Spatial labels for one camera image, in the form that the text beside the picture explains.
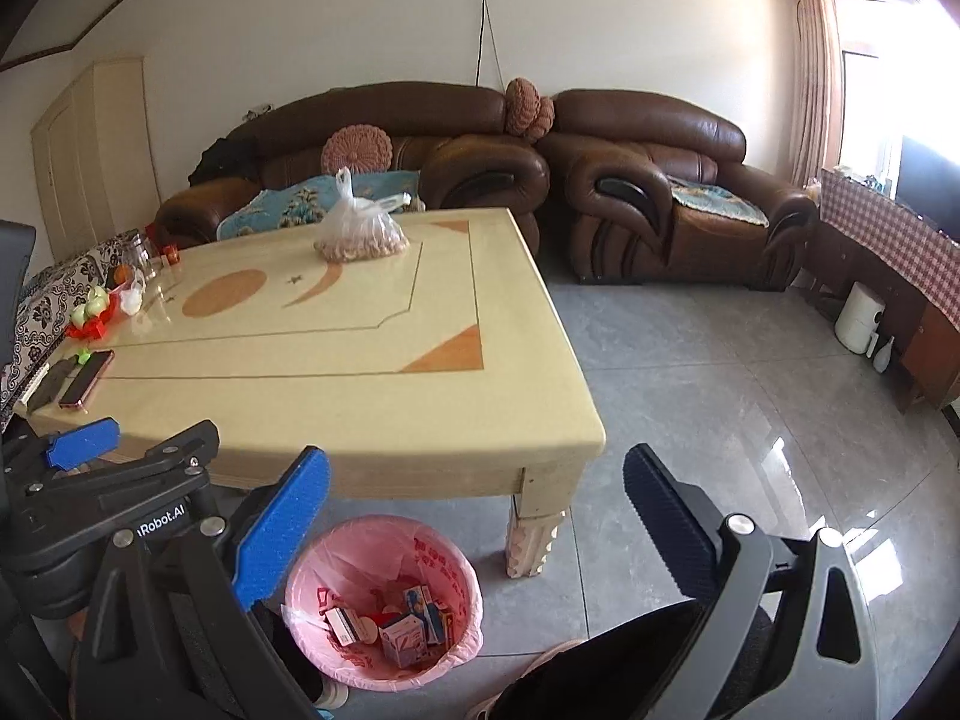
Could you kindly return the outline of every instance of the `metal screw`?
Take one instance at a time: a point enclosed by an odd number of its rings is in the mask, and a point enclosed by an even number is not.
[[[820,537],[820,541],[829,547],[839,547],[843,544],[843,536],[833,528],[820,528],[817,531],[817,536]]]
[[[117,531],[113,534],[113,546],[123,549],[133,544],[133,531],[128,528],[123,528],[122,531]]]
[[[746,514],[731,514],[727,517],[727,527],[733,533],[740,533],[741,536],[747,536],[754,531],[754,521]]]
[[[227,520],[224,520],[222,517],[207,517],[203,522],[200,522],[200,532],[204,536],[219,536],[220,533],[227,530]]]

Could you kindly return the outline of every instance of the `brown leather sofa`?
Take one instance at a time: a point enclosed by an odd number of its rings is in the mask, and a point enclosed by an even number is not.
[[[216,239],[217,225],[261,189],[284,189],[319,175],[320,151],[348,124],[390,135],[394,170],[419,170],[428,209],[504,206],[531,252],[539,246],[534,210],[549,188],[546,162],[505,134],[506,103],[493,89],[397,81],[331,89],[241,124],[228,140],[256,142],[256,181],[217,178],[175,194],[157,211],[157,232],[181,247]]]
[[[735,124],[649,92],[569,90],[536,144],[552,191],[538,213],[584,281],[722,282],[785,289],[817,220],[806,194],[743,165]],[[675,203],[666,176],[718,184],[767,215],[747,224]]]

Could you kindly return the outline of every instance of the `pink trash bag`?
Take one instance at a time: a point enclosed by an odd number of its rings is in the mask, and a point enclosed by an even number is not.
[[[385,599],[416,584],[429,586],[434,600],[453,612],[455,643],[436,662],[397,668],[379,641],[342,647],[323,619],[335,605],[360,615],[380,613]],[[385,514],[348,520],[307,547],[287,580],[283,608],[296,645],[323,674],[381,692],[422,688],[472,661],[483,646],[482,618],[477,576],[453,542],[421,522]]]

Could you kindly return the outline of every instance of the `black and white floral fabric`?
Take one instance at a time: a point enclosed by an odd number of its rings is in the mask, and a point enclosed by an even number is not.
[[[86,300],[91,286],[107,284],[133,232],[40,271],[23,288],[16,312],[13,362],[0,371],[0,431],[10,422],[13,404],[24,386],[64,337],[70,312]]]

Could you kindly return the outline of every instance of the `gray tile floor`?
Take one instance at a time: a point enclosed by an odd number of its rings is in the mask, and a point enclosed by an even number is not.
[[[960,443],[947,421],[927,405],[901,415],[886,377],[793,290],[548,283],[607,451],[536,579],[504,575],[506,498],[330,502],[318,527],[396,512],[446,533],[476,566],[485,604],[475,661],[410,693],[354,691],[337,720],[453,720],[542,650],[679,600],[623,493],[620,466],[637,442],[769,533],[807,536],[827,523],[859,536],[848,547],[877,630],[882,716],[892,717],[960,617]]]

